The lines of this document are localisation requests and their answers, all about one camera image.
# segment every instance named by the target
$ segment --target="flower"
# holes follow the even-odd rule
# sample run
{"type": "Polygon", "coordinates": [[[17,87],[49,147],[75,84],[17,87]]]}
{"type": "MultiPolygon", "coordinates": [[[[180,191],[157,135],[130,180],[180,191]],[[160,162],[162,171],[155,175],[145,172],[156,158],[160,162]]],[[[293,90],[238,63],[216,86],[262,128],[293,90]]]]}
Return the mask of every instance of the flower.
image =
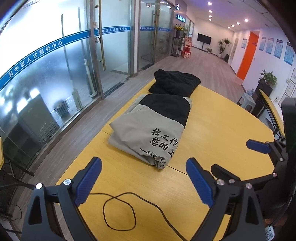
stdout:
{"type": "Polygon", "coordinates": [[[175,29],[178,30],[178,31],[182,31],[183,30],[183,27],[181,27],[180,24],[179,25],[176,24],[175,29]]]}

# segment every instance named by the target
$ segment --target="black cable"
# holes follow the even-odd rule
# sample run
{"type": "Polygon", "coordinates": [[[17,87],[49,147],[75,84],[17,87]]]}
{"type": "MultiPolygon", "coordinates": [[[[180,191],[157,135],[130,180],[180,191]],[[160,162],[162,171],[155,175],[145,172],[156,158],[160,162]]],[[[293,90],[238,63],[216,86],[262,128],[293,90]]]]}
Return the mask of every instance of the black cable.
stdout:
{"type": "Polygon", "coordinates": [[[21,234],[21,231],[15,231],[15,230],[10,230],[10,229],[6,229],[4,228],[7,232],[11,232],[11,233],[15,233],[15,234],[21,234]]]}
{"type": "Polygon", "coordinates": [[[18,206],[16,204],[9,204],[9,206],[16,206],[16,207],[18,207],[20,209],[20,218],[16,218],[16,219],[13,219],[13,220],[9,220],[9,219],[7,219],[7,220],[2,219],[2,220],[12,222],[12,221],[15,221],[15,220],[22,219],[22,210],[21,210],[20,206],[18,206]]]}
{"type": "Polygon", "coordinates": [[[122,193],[122,194],[119,194],[119,195],[117,195],[117,196],[112,196],[112,195],[110,195],[110,194],[107,194],[107,193],[90,193],[90,195],[106,195],[106,196],[109,196],[109,197],[111,197],[111,198],[109,198],[105,203],[104,203],[104,205],[103,205],[103,216],[104,216],[104,221],[105,221],[105,223],[106,223],[106,225],[109,227],[109,228],[111,228],[111,229],[113,229],[113,230],[116,230],[116,231],[131,231],[131,230],[133,230],[135,227],[136,227],[136,224],[137,224],[137,220],[136,220],[136,214],[135,214],[135,210],[133,209],[133,207],[132,207],[132,205],[130,205],[129,203],[127,203],[127,202],[125,202],[125,201],[123,201],[123,200],[121,200],[121,199],[119,199],[118,197],[120,197],[120,196],[122,196],[122,195],[125,195],[125,194],[132,194],[132,195],[135,195],[136,197],[138,197],[139,199],[141,199],[141,200],[143,200],[143,201],[145,201],[145,202],[147,202],[147,203],[149,203],[149,204],[151,204],[152,206],[154,206],[154,207],[156,207],[160,212],[161,212],[161,214],[162,214],[162,216],[163,216],[163,218],[164,218],[164,220],[166,221],[166,223],[170,226],[170,228],[183,240],[183,241],[188,241],[187,239],[185,239],[176,229],[175,229],[175,227],[168,221],[168,219],[166,218],[166,216],[165,216],[165,214],[164,214],[164,212],[162,211],[162,209],[159,207],[159,206],[157,206],[156,204],[154,204],[154,203],[152,203],[152,202],[150,202],[150,201],[148,201],[148,200],[146,200],[146,199],[144,199],[144,198],[142,198],[142,197],[140,197],[138,194],[136,194],[136,193],[133,193],[133,192],[125,192],[125,193],[122,193]],[[130,206],[130,208],[132,209],[132,211],[133,211],[133,216],[134,216],[134,219],[135,219],[135,224],[134,224],[134,226],[131,228],[131,229],[124,229],[124,230],[121,230],[121,229],[115,229],[115,228],[112,228],[108,223],[107,223],[107,220],[106,220],[106,217],[105,217],[105,205],[107,204],[107,202],[109,202],[110,200],[112,200],[112,199],[116,199],[116,200],[119,200],[119,201],[121,201],[121,202],[123,202],[123,203],[126,203],[127,205],[129,205],[130,206]]]}
{"type": "Polygon", "coordinates": [[[275,225],[280,218],[285,214],[285,212],[288,210],[291,202],[292,202],[293,196],[290,196],[287,200],[287,202],[283,205],[283,207],[281,208],[281,210],[277,213],[276,218],[272,221],[272,223],[269,226],[273,226],[275,225]]]}

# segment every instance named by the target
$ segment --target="wooden table surface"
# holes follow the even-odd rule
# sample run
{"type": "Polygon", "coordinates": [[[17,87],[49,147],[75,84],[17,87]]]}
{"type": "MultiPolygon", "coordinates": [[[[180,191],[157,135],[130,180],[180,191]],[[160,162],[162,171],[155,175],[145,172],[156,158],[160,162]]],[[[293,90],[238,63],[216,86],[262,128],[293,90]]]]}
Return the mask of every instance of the wooden table surface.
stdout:
{"type": "MultiPolygon", "coordinates": [[[[137,93],[110,121],[121,115],[137,96],[148,93],[153,81],[137,93]]],[[[179,142],[177,151],[168,166],[159,170],[109,145],[112,129],[107,123],[96,137],[70,165],[61,179],[72,178],[83,169],[93,156],[102,159],[102,172],[92,192],[119,195],[135,192],[162,208],[168,220],[188,240],[203,221],[208,206],[204,205],[185,171],[189,157],[195,157],[209,170],[217,163],[241,177],[242,180],[270,174],[273,165],[267,155],[248,150],[246,141],[273,141],[273,134],[263,123],[230,100],[198,86],[191,95],[193,107],[179,142]]],[[[99,241],[179,241],[160,212],[132,195],[123,196],[135,209],[137,226],[129,232],[108,228],[102,214],[107,196],[90,195],[79,207],[81,214],[99,241]]],[[[117,200],[106,205],[106,219],[116,229],[133,226],[130,207],[117,200]]],[[[227,226],[225,215],[215,237],[220,240],[227,226]]]]}

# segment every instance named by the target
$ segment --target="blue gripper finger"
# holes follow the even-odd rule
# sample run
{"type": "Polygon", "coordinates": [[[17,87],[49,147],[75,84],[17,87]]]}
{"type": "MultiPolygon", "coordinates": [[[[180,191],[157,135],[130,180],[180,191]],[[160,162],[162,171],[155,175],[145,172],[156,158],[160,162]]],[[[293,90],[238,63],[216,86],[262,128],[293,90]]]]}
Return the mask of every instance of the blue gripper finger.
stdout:
{"type": "Polygon", "coordinates": [[[269,148],[269,145],[267,143],[255,141],[255,140],[247,140],[247,147],[248,149],[263,153],[263,154],[269,154],[271,152],[271,149],[269,148]]]}

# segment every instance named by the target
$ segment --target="poster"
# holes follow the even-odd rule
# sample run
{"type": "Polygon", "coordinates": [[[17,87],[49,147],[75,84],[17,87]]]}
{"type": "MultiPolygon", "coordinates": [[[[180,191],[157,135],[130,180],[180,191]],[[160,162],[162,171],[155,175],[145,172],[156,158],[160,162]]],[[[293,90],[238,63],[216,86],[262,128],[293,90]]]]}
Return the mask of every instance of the poster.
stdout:
{"type": "Polygon", "coordinates": [[[279,107],[281,108],[281,104],[284,101],[284,99],[286,99],[288,96],[286,94],[283,95],[283,97],[281,98],[281,100],[279,101],[279,107]]]}
{"type": "Polygon", "coordinates": [[[262,37],[259,50],[263,51],[265,48],[266,37],[262,37]]]}
{"type": "Polygon", "coordinates": [[[274,46],[274,39],[273,38],[268,38],[267,41],[267,47],[266,47],[266,53],[271,54],[272,47],[274,46]]]}
{"type": "Polygon", "coordinates": [[[281,53],[283,51],[284,42],[282,40],[276,40],[276,48],[274,50],[274,56],[277,58],[281,58],[281,53]]]}
{"type": "Polygon", "coordinates": [[[287,43],[284,61],[289,65],[292,65],[293,58],[294,58],[294,49],[292,48],[292,45],[290,43],[287,43]]]}
{"type": "Polygon", "coordinates": [[[293,81],[294,84],[296,84],[296,69],[294,68],[292,76],[291,76],[291,80],[293,81]]]}
{"type": "Polygon", "coordinates": [[[294,87],[295,87],[295,84],[292,81],[290,81],[289,84],[288,84],[288,86],[287,86],[287,88],[286,88],[286,90],[285,90],[285,94],[287,96],[291,96],[292,95],[292,92],[294,90],[294,87]]]}
{"type": "Polygon", "coordinates": [[[248,39],[242,39],[242,48],[246,48],[248,39]]]}

